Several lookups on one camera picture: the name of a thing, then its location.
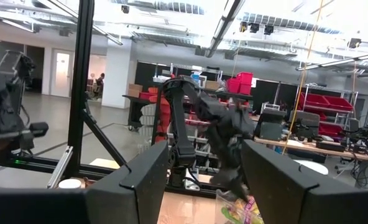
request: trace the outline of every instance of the pipe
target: pipe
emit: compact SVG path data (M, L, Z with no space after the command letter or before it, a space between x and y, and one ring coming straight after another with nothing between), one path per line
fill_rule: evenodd
M226 35L226 32L230 28L233 20L238 15L238 12L241 10L244 3L245 3L245 0L232 0L231 8L224 9L224 12L226 11L228 12L227 16L224 17L223 15L221 17L217 25L217 29L214 32L214 36L211 40L210 47L209 47L208 53L206 54L206 57L211 58L214 55L221 41L224 39L224 35Z
M270 25L270 26L275 26L275 27L284 27L284 28L298 29L298 30L305 30L305 31L313 31L314 27L316 27L317 32L321 32L324 34L342 34L340 30L319 26L319 25L316 25L310 22L296 21L293 19L286 19L286 18L281 18L281 17L256 14L256 13L251 13L251 12L244 12L244 14L242 16L239 16L237 19L242 22L263 24L263 25Z
M138 1L138 0L110 0L110 1L111 3L154 9L158 11L182 12L195 15L205 14L205 9L203 7L196 4L190 4L188 3L188 0L187 1L155 0L154 2Z

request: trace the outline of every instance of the white cup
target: white cup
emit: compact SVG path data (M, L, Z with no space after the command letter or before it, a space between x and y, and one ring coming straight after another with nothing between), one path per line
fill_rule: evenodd
M58 184L60 189L79 189L82 186L82 182L76 179L63 180Z

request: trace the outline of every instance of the ceiling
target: ceiling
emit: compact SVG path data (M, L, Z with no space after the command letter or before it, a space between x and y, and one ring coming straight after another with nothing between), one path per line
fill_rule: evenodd
M79 0L60 2L77 12ZM234 60L238 54L298 67L300 62L327 63L368 54L368 0L324 0L320 13L319 0L95 2L94 24L112 36L151 40L166 46L198 46L206 57L218 51L224 52L227 60ZM129 13L122 12L123 5L129 6ZM222 16L231 16L232 22L224 23ZM76 31L76 19L48 0L0 0L0 18L36 32L43 27L56 32L65 30L66 34ZM259 31L240 32L242 21L260 24ZM264 35L265 25L273 26L274 32ZM358 48L347 47L351 38L362 40ZM356 68L368 72L368 61L357 62ZM354 65L318 70L344 73L353 71Z

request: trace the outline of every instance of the door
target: door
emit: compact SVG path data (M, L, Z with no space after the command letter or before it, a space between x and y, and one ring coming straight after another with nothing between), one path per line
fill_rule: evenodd
M56 49L53 50L51 95L70 97L73 58L73 52Z

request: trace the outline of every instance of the cardboard box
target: cardboard box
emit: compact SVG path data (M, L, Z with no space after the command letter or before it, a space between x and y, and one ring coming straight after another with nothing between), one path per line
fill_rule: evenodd
M130 90L129 89L127 91L127 95L138 98L138 97L140 97L140 91L139 90Z
M216 81L206 81L206 89L208 90L218 90L220 87L219 82Z
M138 90L138 91L142 92L142 85L129 84L129 89L130 90Z

